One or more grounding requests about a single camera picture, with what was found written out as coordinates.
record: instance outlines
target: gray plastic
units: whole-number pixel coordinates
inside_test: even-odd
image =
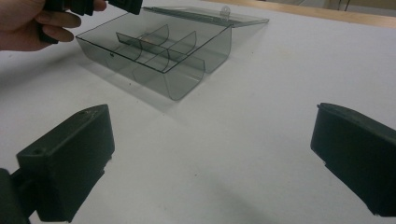
[[[265,23],[233,15],[226,7],[150,7],[125,14],[77,36],[91,60],[179,100],[224,63],[232,28]]]

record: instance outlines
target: black plastic object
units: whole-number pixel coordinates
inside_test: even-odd
[[[311,148],[373,214],[396,216],[396,131],[354,110],[320,104]]]
[[[138,15],[142,7],[143,0],[108,0],[108,3],[127,12]],[[83,16],[93,14],[93,0],[47,0],[44,10],[65,11],[70,9],[72,12]],[[41,41],[57,44],[58,40],[44,34],[42,26],[38,27],[38,36]]]
[[[108,3],[135,15],[140,13],[143,0],[108,0]]]
[[[17,154],[20,169],[0,169],[0,223],[68,221],[104,174],[114,152],[107,105],[78,112]]]

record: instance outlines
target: hinged lid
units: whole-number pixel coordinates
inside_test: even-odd
[[[231,13],[229,7],[223,7],[221,11],[198,7],[144,7],[144,9],[149,12],[233,28],[269,21],[269,19]]]

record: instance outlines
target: white table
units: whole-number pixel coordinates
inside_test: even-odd
[[[309,144],[322,102],[396,128],[396,30],[230,7],[271,21],[233,30],[229,60],[180,102],[91,62],[76,41],[0,52],[1,167],[14,172],[20,150],[108,104],[116,152],[75,224],[395,223],[373,216]],[[109,7],[74,32],[121,14]]]

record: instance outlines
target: hand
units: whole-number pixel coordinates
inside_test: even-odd
[[[46,0],[0,0],[0,50],[39,50],[49,46],[38,38],[39,23],[46,35],[61,42],[74,36],[64,28],[81,25],[81,19],[68,12],[45,11]],[[95,11],[106,9],[104,0],[94,0]]]

